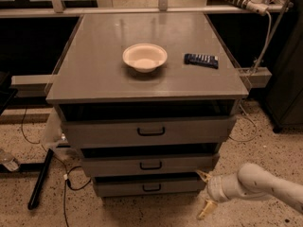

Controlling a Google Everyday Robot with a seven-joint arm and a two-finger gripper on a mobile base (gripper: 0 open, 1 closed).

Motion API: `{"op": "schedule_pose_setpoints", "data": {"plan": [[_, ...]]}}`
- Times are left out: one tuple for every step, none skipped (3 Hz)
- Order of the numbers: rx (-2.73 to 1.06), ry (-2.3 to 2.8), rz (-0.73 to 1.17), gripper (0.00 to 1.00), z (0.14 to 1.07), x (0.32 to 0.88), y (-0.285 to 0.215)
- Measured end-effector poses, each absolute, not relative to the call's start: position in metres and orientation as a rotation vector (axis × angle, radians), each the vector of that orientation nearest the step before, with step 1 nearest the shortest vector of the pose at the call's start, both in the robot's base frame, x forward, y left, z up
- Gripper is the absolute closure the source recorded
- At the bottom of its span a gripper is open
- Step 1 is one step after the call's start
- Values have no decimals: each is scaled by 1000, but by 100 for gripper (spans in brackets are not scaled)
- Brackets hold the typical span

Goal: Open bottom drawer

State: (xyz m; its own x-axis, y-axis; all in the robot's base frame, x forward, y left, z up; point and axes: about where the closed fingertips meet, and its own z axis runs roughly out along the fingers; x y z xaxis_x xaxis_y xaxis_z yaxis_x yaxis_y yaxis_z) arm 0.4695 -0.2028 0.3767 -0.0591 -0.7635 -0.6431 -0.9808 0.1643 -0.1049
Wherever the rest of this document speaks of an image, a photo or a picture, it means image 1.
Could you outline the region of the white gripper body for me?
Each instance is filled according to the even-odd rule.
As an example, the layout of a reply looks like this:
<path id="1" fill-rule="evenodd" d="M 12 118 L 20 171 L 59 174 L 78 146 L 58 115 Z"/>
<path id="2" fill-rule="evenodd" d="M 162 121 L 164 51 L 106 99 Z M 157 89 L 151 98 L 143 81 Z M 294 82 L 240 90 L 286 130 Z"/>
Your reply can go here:
<path id="1" fill-rule="evenodd" d="M 226 202 L 241 197 L 242 188 L 236 173 L 213 176 L 207 183 L 207 193 L 216 202 Z"/>

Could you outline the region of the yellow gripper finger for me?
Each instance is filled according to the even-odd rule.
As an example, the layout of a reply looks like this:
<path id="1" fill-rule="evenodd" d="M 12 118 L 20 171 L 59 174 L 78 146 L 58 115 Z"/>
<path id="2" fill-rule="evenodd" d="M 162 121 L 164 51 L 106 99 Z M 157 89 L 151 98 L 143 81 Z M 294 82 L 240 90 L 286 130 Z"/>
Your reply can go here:
<path id="1" fill-rule="evenodd" d="M 211 176 L 208 173 L 203 172 L 200 169 L 196 170 L 196 173 L 199 175 L 199 177 L 205 182 L 208 183 L 209 180 L 211 179 Z"/>
<path id="2" fill-rule="evenodd" d="M 197 216 L 198 220 L 205 219 L 208 215 L 212 214 L 216 208 L 218 207 L 218 203 L 212 200 L 206 200 L 205 206 L 201 213 Z"/>

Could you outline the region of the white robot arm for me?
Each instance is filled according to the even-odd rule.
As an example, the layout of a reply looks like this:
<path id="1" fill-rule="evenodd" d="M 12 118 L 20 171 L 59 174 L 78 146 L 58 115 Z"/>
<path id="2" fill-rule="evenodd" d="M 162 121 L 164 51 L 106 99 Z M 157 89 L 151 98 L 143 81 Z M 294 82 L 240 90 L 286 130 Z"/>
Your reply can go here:
<path id="1" fill-rule="evenodd" d="M 205 183 L 209 196 L 197 219 L 206 218 L 219 203 L 233 199 L 265 201 L 275 197 L 298 213 L 303 213 L 303 186 L 278 178 L 256 164 L 243 164 L 228 175 L 211 176 L 202 170 L 196 173 Z"/>

